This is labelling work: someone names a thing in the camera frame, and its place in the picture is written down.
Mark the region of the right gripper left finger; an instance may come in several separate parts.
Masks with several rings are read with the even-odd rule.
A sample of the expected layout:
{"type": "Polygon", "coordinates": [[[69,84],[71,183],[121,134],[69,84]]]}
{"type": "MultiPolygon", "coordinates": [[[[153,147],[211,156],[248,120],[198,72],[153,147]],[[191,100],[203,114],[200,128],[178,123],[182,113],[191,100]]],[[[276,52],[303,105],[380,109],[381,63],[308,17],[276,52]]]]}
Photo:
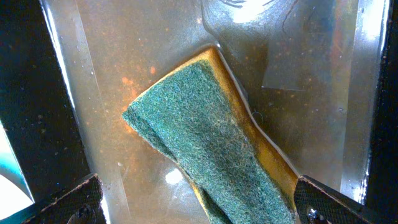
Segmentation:
{"type": "Polygon", "coordinates": [[[1,223],[105,224],[101,206],[102,181],[98,174],[88,174],[74,184],[1,220],[1,223]]]}

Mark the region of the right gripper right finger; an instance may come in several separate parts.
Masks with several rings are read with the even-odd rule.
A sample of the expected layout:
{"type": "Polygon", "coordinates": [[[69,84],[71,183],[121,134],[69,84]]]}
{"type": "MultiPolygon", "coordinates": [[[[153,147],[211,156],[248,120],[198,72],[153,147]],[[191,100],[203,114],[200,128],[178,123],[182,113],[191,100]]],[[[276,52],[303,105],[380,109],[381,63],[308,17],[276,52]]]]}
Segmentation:
{"type": "Polygon", "coordinates": [[[397,223],[307,175],[298,178],[294,203],[301,223],[397,223]]]}

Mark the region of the white plate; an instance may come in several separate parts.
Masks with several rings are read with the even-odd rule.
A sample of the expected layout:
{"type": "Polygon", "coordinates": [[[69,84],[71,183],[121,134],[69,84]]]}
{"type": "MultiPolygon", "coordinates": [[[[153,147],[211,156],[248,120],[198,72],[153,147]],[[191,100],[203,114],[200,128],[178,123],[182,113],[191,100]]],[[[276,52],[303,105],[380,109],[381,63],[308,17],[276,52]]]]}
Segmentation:
{"type": "Polygon", "coordinates": [[[3,175],[1,175],[0,188],[0,213],[2,220],[33,204],[33,201],[20,188],[3,175]]]}

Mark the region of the green yellow sponge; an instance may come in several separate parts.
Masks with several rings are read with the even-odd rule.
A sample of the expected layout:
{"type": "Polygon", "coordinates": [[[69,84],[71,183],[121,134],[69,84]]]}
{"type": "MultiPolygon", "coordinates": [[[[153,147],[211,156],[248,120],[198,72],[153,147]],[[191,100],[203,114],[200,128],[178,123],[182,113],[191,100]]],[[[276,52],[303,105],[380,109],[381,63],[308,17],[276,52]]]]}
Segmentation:
{"type": "Polygon", "coordinates": [[[297,175],[207,48],[141,93],[123,119],[174,162],[211,223],[295,223],[297,175]]]}

